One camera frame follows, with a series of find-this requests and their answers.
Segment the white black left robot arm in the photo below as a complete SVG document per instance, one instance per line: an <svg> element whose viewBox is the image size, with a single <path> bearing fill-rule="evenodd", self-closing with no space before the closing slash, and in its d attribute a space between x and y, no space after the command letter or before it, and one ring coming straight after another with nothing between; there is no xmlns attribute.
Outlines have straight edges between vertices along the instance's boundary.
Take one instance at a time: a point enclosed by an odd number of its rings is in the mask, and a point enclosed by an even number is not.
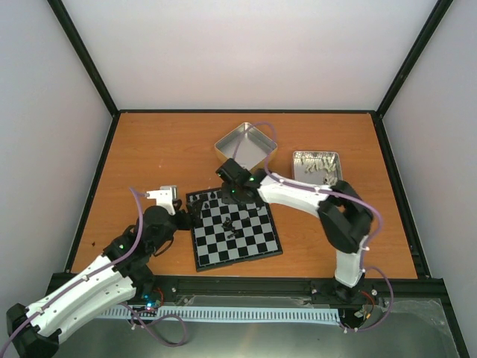
<svg viewBox="0 0 477 358"><path fill-rule="evenodd" d="M178 230L200 224L203 200L176 211L154 205L139 211L128 226L81 273L28 305L13 305L6 313L8 344L20 357L52 357L72 333L106 309L131 298L148 300L155 291L155 276L148 268L151 257L174 239Z"/></svg>

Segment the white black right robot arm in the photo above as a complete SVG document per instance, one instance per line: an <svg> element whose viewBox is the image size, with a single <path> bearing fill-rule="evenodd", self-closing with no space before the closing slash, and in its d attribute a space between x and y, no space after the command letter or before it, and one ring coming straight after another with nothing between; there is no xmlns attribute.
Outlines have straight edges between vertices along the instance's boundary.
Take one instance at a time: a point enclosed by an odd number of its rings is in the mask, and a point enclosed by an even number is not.
<svg viewBox="0 0 477 358"><path fill-rule="evenodd" d="M364 253L373 237L371 226L382 217L348 182L317 185L285 178L266 168L250 172L232 158L216 174L223 181L222 198L228 204L280 204L318 218L336 250L335 280L353 288L364 277Z"/></svg>

